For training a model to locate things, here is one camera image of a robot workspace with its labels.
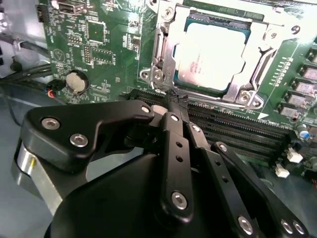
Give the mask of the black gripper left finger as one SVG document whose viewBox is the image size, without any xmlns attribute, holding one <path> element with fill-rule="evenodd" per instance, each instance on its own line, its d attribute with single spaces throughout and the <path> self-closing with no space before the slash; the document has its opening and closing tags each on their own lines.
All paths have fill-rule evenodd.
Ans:
<svg viewBox="0 0 317 238">
<path fill-rule="evenodd" d="M 174 91 L 158 107 L 140 100 L 39 107 L 24 117 L 16 153 L 50 212 L 76 189 L 131 162 L 158 155 L 165 130 L 184 133 Z"/>
</svg>

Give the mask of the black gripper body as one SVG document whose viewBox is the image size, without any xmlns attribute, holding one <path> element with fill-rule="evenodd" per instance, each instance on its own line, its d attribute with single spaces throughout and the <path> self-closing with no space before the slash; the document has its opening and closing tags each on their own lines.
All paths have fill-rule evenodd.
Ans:
<svg viewBox="0 0 317 238">
<path fill-rule="evenodd" d="M 139 156 L 72 192 L 50 237 L 231 238 L 210 179 L 191 162 L 187 130 L 165 130 L 163 139 L 158 155 Z"/>
</svg>

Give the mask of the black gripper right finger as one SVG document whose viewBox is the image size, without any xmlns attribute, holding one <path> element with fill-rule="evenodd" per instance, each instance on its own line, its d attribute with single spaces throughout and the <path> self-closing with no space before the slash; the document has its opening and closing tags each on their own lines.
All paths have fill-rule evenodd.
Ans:
<svg viewBox="0 0 317 238">
<path fill-rule="evenodd" d="M 190 122 L 188 98 L 179 99 L 181 118 L 190 136 L 191 162 L 210 179 L 228 221 L 230 237 L 308 238 L 304 224 L 225 143 L 208 144 L 201 129 Z"/>
</svg>

